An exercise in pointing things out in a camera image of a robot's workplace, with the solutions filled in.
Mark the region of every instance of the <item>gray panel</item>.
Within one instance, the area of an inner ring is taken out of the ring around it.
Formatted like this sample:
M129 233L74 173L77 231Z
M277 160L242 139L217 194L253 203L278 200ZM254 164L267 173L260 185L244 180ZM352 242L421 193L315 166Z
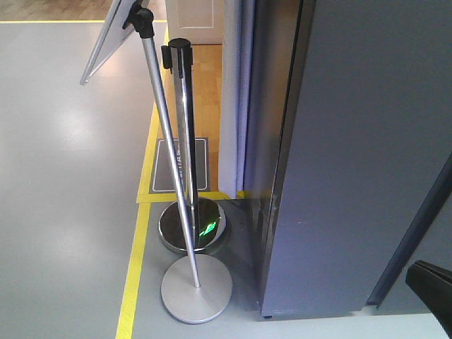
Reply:
M259 280L298 12L298 0L256 2L244 190L253 204L252 238Z
M380 314L428 312L419 297L405 284L408 268L423 260L452 270L452 197L449 197L412 258L400 274L381 306Z
M316 2L263 314L365 305L452 150L451 15Z

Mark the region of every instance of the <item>stanchion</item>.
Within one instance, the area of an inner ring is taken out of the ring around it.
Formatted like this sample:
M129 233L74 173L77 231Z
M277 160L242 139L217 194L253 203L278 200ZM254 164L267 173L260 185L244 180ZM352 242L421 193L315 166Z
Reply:
M162 46L162 59L163 66L171 69L173 75L182 179L192 226L194 250L204 251L214 245L225 231L226 217L223 209L215 201L198 198L191 79L193 52L190 41L183 38L169 41L167 46ZM173 203L163 212L159 221L159 234L169 249L179 253L186 251L177 203Z
M167 145L177 205L182 222L187 256L169 267L162 281L162 300L176 319L185 323L204 323L214 319L225 309L232 293L232 279L226 266L205 254L195 255L189 213L187 212L182 179L177 165L170 117L163 91L154 43L153 14L137 1L131 8L127 22L131 23L143 41L155 104L159 112L162 132Z

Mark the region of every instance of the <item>silver stanchion post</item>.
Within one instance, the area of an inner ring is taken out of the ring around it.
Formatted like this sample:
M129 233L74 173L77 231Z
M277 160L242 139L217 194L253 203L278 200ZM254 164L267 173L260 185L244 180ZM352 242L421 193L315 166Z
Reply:
M187 252L187 256L173 263L165 273L161 287L162 300L168 312L176 319L185 323L204 323L220 315L229 303L232 294L231 275L221 261L205 254L195 255L194 252L190 216L184 198L170 117L155 52L153 14L147 8L141 7L137 1L130 10L127 22L133 24L143 41L155 103L167 145Z
M226 228L222 208L206 198L198 198L196 180L196 139L194 126L193 86L191 66L193 52L187 39L177 38L162 46L163 66L172 70L176 97L179 148L186 204L189 209L194 250L204 251L214 245ZM170 205L159 221L163 243L171 250L183 253L186 247L181 232L181 220L176 203Z

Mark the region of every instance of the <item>reflective base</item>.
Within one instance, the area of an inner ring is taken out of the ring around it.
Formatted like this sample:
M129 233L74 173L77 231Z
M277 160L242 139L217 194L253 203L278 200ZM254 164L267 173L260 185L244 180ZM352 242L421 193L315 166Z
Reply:
M199 198L199 245L196 252L204 251L214 245L226 228L224 210L213 200ZM177 203L169 205L162 213L158 223L160 238L166 247L177 253L186 253L184 233Z
M168 268L162 281L162 300L168 312L184 323L205 323L224 311L232 294L232 279L224 263L196 254L200 288L195 288L188 256Z

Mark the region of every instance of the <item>black object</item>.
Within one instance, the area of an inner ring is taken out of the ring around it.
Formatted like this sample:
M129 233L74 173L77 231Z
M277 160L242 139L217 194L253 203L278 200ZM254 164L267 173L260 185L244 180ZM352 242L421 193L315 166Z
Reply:
M405 281L452 338L452 272L419 260L410 266Z
M122 28L124 29L131 23L135 31L140 33L141 39L149 39L155 35L153 27L154 14L150 9L142 7L142 2L143 0L137 0L133 3Z

